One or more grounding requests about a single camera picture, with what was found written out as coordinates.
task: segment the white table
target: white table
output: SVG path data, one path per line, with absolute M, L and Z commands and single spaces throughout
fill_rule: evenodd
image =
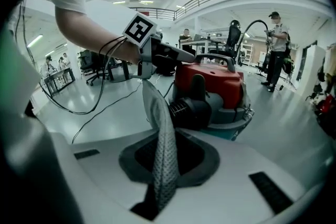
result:
M 190 42 L 181 42 L 181 48 L 183 45 L 191 45 L 191 46 L 196 46 L 197 47 L 203 47 L 204 46 L 204 53 L 207 54 L 209 48 L 211 48 L 212 46 L 210 46 L 210 44 L 214 42 L 211 39 L 204 39 L 204 40 L 198 40 L 198 41 L 190 41 Z M 223 43 L 219 43 L 219 46 L 225 46 L 225 44 Z

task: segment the gray cloth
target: gray cloth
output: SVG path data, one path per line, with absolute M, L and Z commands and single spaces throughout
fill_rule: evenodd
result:
M 284 24 L 276 25 L 275 28 L 272 30 L 272 33 L 276 35 L 280 35 L 281 33 L 288 34 L 288 27 Z M 272 38 L 271 43 L 271 50 L 272 51 L 285 51 L 286 50 L 286 39 L 281 38 Z
M 175 129 L 168 105 L 155 86 L 143 80 L 143 103 L 147 118 L 153 128 L 159 128 L 153 167 L 154 192 L 158 210 L 161 211 L 176 192 L 179 177 Z

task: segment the vacuum cleaner handle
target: vacuum cleaner handle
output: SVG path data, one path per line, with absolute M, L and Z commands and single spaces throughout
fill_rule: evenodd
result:
M 236 68 L 235 68 L 235 64 L 233 62 L 233 59 L 231 57 L 228 56 L 224 56 L 224 55 L 219 55 L 219 54 L 199 54 L 196 56 L 195 58 L 195 63 L 201 63 L 203 58 L 212 58 L 212 59 L 219 59 L 219 60 L 223 60 L 227 63 L 227 70 L 229 70 L 230 72 L 236 72 Z

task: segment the gray floor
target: gray floor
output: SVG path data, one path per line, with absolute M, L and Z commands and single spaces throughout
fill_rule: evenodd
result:
M 113 74 L 116 72 L 122 71 L 114 69 Z M 151 82 L 155 84 L 157 79 L 158 76 L 154 75 Z M 260 85 L 260 79 L 262 77 L 245 73 L 255 116 L 238 136 L 237 142 L 256 149 L 309 189 L 327 174 L 333 160 L 331 141 L 317 124 L 304 100 L 286 88 L 269 93 Z M 172 80 L 173 77 L 160 77 L 156 87 L 164 94 Z M 101 80 L 96 80 L 91 87 L 85 84 L 84 79 L 77 80 L 55 99 L 69 109 L 87 111 L 97 100 L 100 83 Z M 137 79 L 120 83 L 107 81 L 98 107 L 88 115 L 70 114 L 50 103 L 40 111 L 38 117 L 47 129 L 64 134 L 71 143 L 72 137 L 86 121 L 106 105 L 134 91 L 138 85 Z M 141 88 L 95 117 L 82 129 L 75 143 L 106 140 L 150 129 L 143 108 Z

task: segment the black hose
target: black hose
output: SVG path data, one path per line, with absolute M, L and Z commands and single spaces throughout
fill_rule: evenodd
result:
M 266 24 L 263 20 L 254 20 L 252 23 L 250 23 L 250 24 L 248 25 L 248 27 L 246 28 L 245 32 L 243 33 L 243 35 L 241 36 L 240 41 L 239 41 L 239 43 L 238 43 L 238 47 L 237 47 L 236 54 L 235 54 L 235 62 L 236 62 L 236 58 L 237 58 L 237 55 L 238 55 L 238 52 L 239 52 L 239 49 L 240 49 L 240 45 L 241 45 L 241 43 L 242 43 L 242 41 L 243 41 L 243 39 L 244 39 L 244 37 L 245 37 L 245 34 L 246 34 L 247 31 L 249 30 L 249 28 L 250 28 L 253 24 L 255 24 L 255 23 L 262 23 L 263 25 L 265 25 L 266 30 L 268 30 L 267 24 Z

